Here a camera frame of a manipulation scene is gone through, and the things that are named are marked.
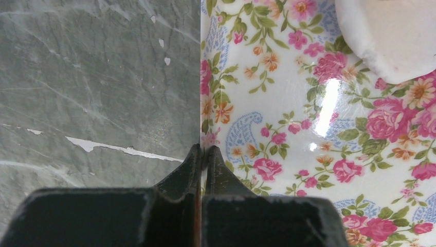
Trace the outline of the white dough lump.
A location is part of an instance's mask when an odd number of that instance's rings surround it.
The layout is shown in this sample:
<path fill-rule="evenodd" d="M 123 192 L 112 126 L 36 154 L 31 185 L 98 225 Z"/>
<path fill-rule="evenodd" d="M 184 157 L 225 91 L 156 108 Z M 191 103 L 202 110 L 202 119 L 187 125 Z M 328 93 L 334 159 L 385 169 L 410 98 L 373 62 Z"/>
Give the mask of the white dough lump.
<path fill-rule="evenodd" d="M 387 83 L 435 70 L 435 1 L 335 1 L 352 52 Z"/>

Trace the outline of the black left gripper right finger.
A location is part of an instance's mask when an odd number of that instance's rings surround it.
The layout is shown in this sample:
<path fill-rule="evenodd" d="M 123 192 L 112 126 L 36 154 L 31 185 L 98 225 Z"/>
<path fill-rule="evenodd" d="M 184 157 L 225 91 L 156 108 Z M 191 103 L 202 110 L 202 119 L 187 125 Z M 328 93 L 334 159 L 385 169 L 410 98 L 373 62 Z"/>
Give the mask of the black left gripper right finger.
<path fill-rule="evenodd" d="M 202 246 L 348 246 L 341 218 L 324 198 L 257 196 L 207 152 Z"/>

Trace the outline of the floral print tray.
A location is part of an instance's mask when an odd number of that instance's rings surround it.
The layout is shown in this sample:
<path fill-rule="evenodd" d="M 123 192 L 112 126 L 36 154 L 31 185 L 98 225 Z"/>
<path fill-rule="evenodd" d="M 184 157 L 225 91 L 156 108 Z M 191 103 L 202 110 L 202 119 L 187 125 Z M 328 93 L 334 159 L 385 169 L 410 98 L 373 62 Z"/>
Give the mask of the floral print tray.
<path fill-rule="evenodd" d="M 435 246 L 435 66 L 392 84 L 335 1 L 201 1 L 201 142 L 259 196 L 322 197 L 350 246 Z"/>

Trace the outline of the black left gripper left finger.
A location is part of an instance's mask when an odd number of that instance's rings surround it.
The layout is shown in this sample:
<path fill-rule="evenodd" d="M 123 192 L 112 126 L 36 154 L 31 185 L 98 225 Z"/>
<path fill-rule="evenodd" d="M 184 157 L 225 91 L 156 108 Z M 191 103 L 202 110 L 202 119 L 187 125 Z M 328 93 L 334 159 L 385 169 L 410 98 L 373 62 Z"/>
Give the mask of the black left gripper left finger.
<path fill-rule="evenodd" d="M 1 246 L 199 246 L 201 149 L 151 187 L 44 188 L 17 208 Z"/>

